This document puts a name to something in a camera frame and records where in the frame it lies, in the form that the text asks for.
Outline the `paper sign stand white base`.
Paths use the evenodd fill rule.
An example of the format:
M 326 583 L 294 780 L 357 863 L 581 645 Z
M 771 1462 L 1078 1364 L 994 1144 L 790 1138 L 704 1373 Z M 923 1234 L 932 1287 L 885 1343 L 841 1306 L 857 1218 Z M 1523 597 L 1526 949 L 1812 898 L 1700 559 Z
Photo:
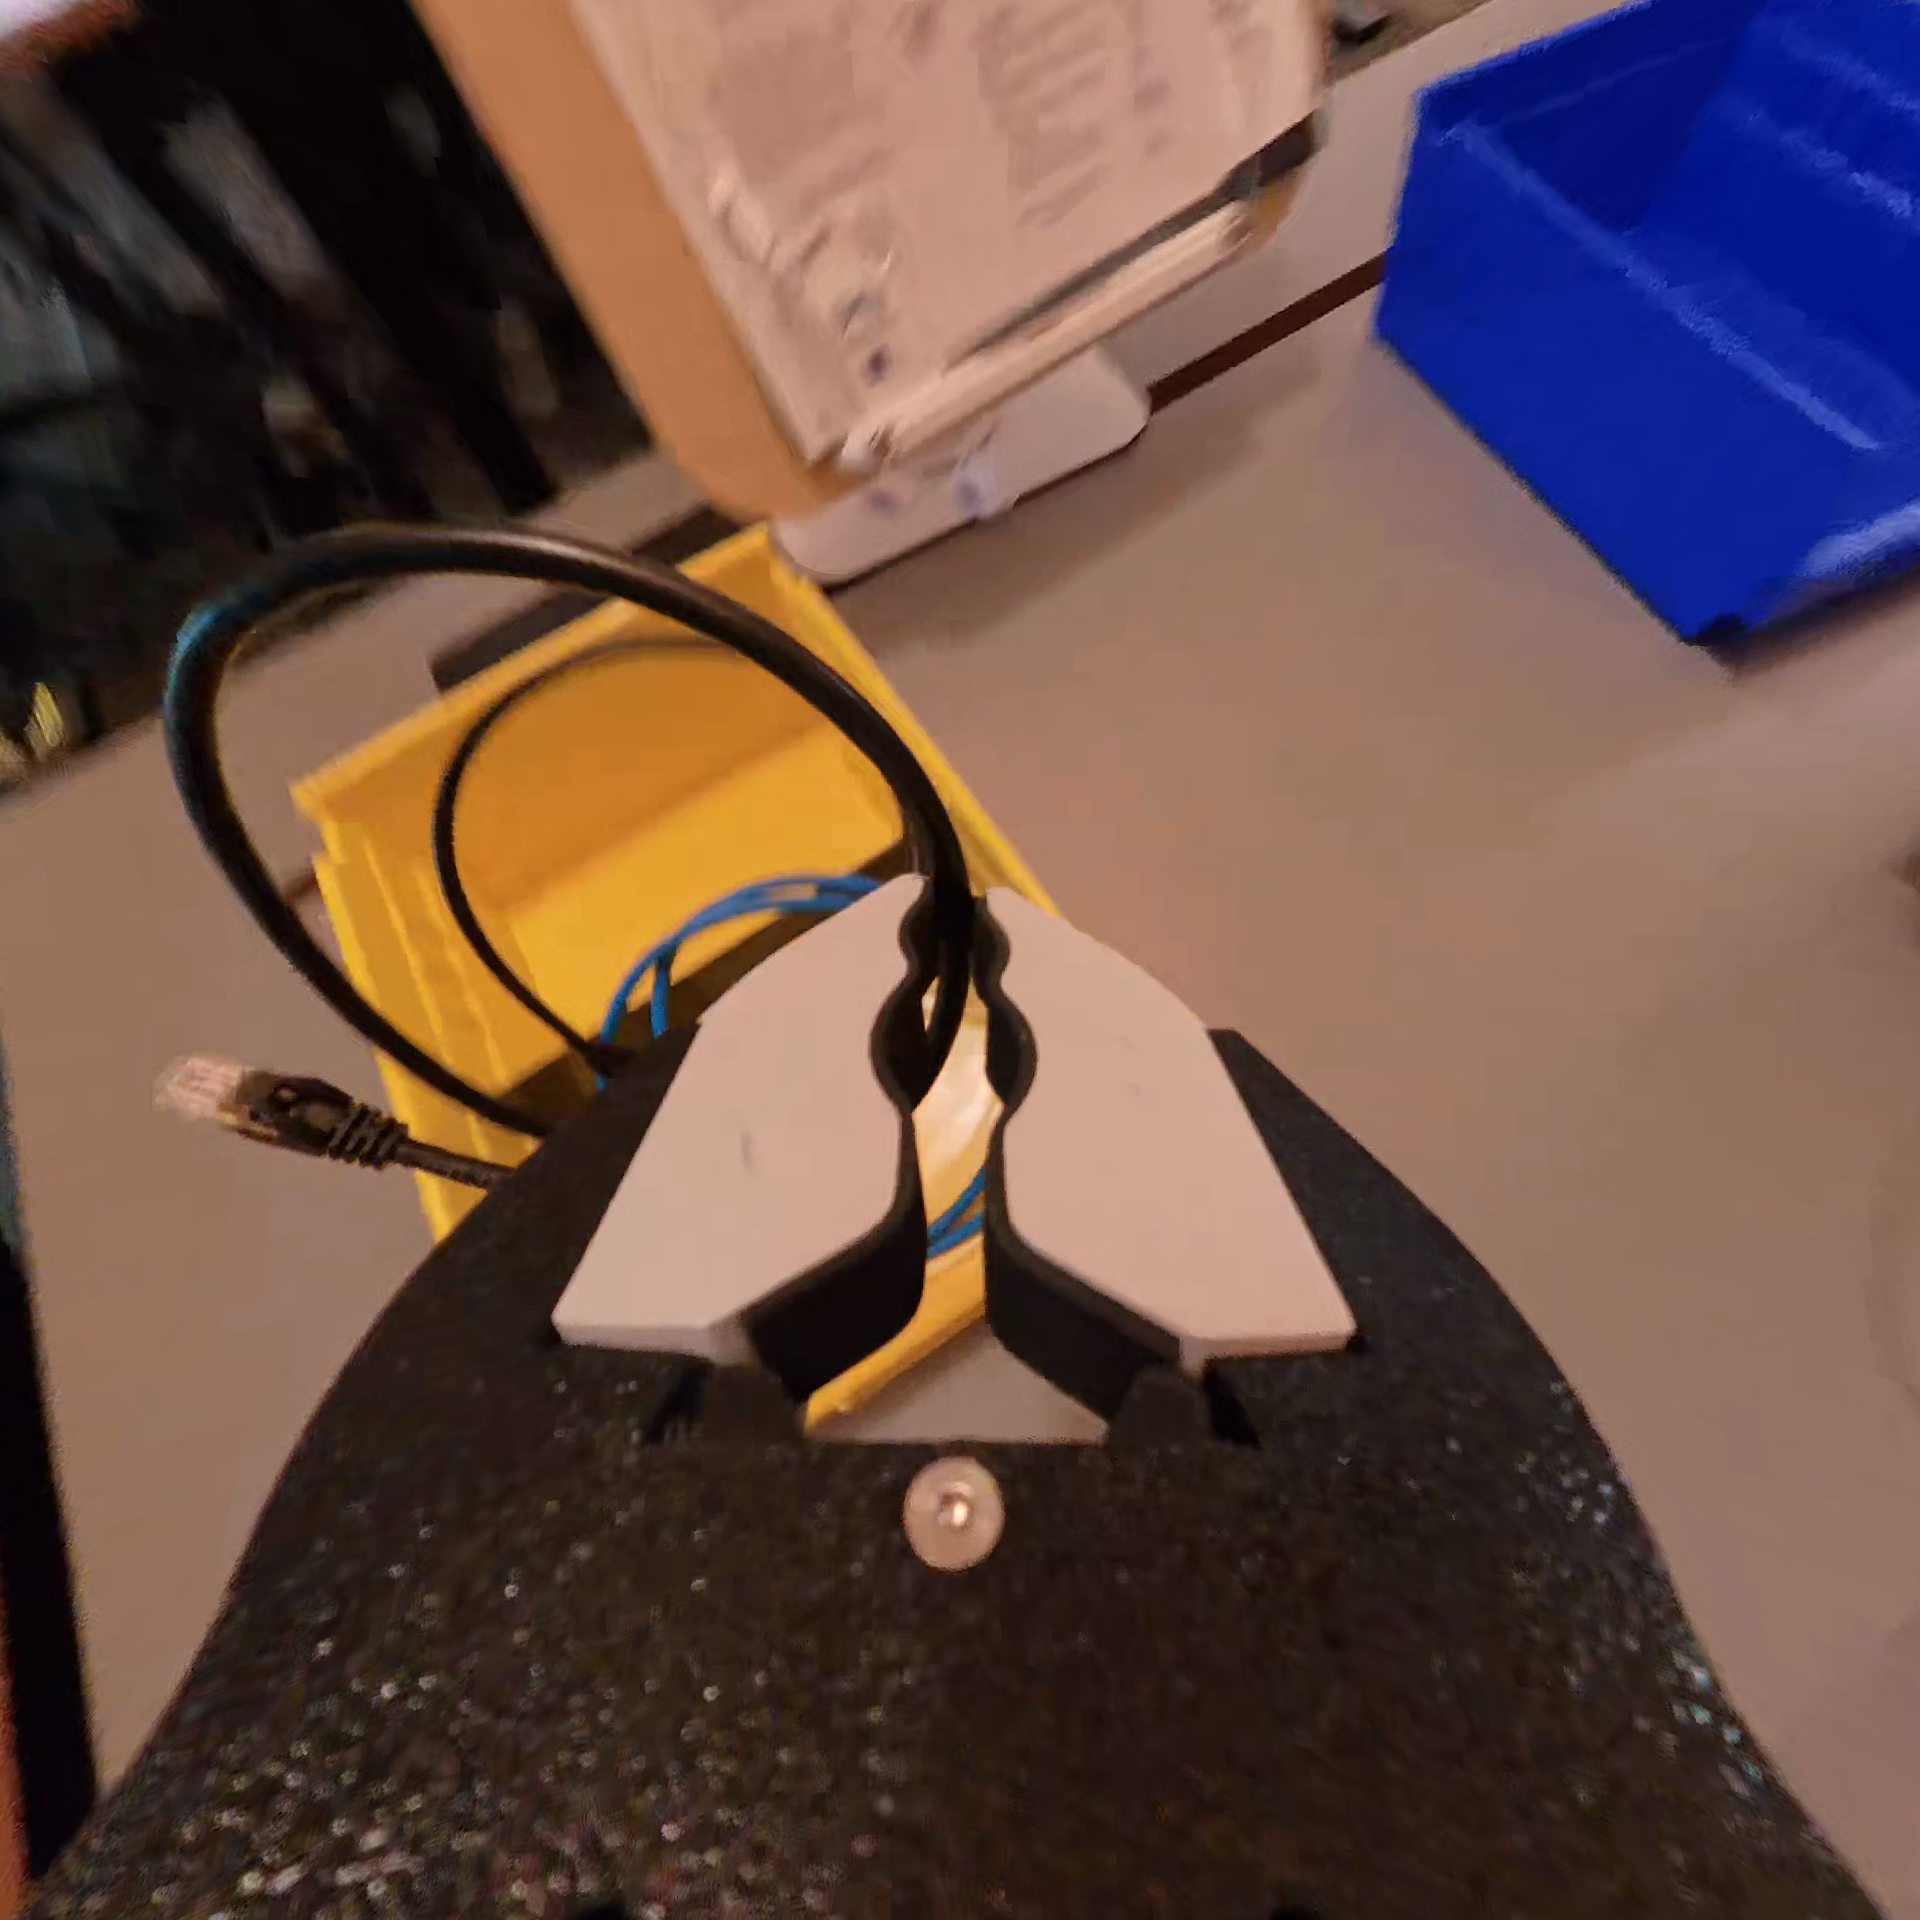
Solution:
M 1146 431 L 1110 337 L 1280 224 L 1328 28 L 1301 1 L 573 5 L 846 585 Z

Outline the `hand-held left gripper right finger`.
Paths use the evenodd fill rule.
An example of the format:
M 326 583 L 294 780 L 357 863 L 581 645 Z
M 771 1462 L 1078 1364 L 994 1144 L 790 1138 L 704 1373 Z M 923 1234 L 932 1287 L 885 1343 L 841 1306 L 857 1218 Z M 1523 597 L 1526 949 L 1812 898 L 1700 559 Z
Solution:
M 998 1098 L 984 1168 L 996 1341 L 1089 1413 L 1165 1368 L 1342 1353 L 1356 1314 L 1211 1031 L 1011 888 L 977 910 Z

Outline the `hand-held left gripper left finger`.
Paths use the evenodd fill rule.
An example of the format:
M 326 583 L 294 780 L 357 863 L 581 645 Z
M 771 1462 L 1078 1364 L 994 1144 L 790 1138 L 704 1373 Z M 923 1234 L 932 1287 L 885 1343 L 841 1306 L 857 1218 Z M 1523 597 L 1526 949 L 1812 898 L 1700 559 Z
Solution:
M 562 1341 L 755 1364 L 805 1400 L 909 1322 L 925 888 L 886 880 L 706 1013 L 554 1306 Z

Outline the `blue plastic bin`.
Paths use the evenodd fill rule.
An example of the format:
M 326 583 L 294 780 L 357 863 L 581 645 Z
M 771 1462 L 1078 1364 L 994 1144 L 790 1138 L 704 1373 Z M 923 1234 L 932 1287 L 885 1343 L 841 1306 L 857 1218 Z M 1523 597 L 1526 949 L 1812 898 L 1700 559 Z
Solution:
M 1433 82 L 1377 336 L 1680 640 L 1915 576 L 1918 5 L 1629 5 Z

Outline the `yellow plastic bin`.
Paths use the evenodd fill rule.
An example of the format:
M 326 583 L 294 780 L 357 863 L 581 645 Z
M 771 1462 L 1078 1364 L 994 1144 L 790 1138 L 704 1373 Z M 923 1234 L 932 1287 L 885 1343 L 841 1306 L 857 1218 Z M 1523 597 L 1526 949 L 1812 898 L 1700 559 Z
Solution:
M 712 544 L 683 568 L 805 642 L 872 698 L 936 782 L 979 893 L 1004 886 L 1058 911 L 825 592 L 765 533 Z M 761 910 L 680 933 L 740 886 L 909 866 L 891 790 L 798 694 L 658 615 L 589 597 L 548 636 L 294 780 L 293 802 L 321 836 L 321 898 L 352 984 L 470 1088 L 548 1124 L 595 1095 L 592 1069 L 474 957 L 441 896 L 433 828 L 443 770 L 474 722 L 522 681 L 618 640 L 630 650 L 622 645 L 541 684 L 488 732 L 452 815 L 480 927 L 568 1025 L 598 1038 L 619 983 L 665 940 L 680 937 L 667 977 L 683 1023 L 724 975 L 732 983 L 802 929 L 801 916 Z M 984 1042 L 985 1009 L 972 998 L 957 1058 L 916 1116 L 936 1218 L 956 1209 L 985 1161 L 994 1104 Z M 970 1225 L 929 1261 L 908 1328 L 812 1397 L 808 1428 L 825 1434 L 833 1418 L 981 1328 L 977 1201 Z

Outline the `wooden post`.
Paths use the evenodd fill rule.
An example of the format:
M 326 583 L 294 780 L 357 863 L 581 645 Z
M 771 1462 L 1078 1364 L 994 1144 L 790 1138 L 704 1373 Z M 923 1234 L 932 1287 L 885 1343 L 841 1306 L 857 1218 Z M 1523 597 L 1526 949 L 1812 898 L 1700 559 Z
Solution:
M 805 516 L 856 488 L 808 463 L 571 5 L 413 1 L 474 122 L 657 444 L 717 510 Z

